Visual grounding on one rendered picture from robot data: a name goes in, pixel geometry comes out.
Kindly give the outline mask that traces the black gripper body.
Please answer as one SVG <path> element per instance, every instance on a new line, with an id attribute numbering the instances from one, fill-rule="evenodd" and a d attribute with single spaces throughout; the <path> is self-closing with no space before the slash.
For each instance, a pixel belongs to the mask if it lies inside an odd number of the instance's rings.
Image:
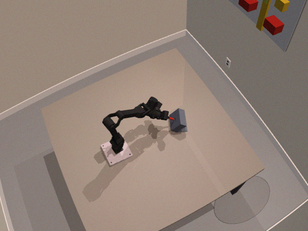
<path id="1" fill-rule="evenodd" d="M 162 120 L 167 120 L 168 118 L 168 113 L 169 111 L 157 111 L 156 109 L 153 109 L 153 112 L 152 112 L 152 115 L 149 116 L 151 119 L 159 119 L 159 117 L 162 119 Z"/>

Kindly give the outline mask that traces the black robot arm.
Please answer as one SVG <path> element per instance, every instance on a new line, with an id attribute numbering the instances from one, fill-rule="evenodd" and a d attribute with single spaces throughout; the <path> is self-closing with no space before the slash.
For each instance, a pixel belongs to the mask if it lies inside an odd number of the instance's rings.
<path id="1" fill-rule="evenodd" d="M 158 100 L 155 97 L 150 97 L 150 99 L 148 100 L 146 104 L 140 103 L 134 109 L 123 110 L 123 111 L 118 110 L 115 113 L 107 115 L 103 119 L 103 124 L 105 125 L 107 130 L 112 135 L 110 143 L 112 144 L 112 149 L 115 152 L 115 154 L 118 154 L 119 152 L 123 151 L 122 147 L 125 142 L 124 138 L 116 130 L 116 128 L 120 125 L 121 120 L 124 118 L 130 118 L 130 117 L 143 118 L 145 116 L 151 116 L 153 109 L 156 109 L 157 111 L 161 111 L 160 110 L 161 106 L 162 106 L 162 103 L 158 102 Z M 117 116 L 119 118 L 116 124 L 111 119 L 111 117 L 114 117 L 114 116 Z"/>

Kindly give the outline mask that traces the dark grey panel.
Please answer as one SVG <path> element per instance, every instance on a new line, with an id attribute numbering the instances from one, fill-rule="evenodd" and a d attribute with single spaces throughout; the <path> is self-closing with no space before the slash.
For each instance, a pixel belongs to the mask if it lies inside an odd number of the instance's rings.
<path id="1" fill-rule="evenodd" d="M 170 119 L 170 127 L 173 132 L 187 132 L 187 122 L 185 116 L 185 110 L 178 108 L 176 111 L 171 113 L 169 117 L 174 118 Z"/>

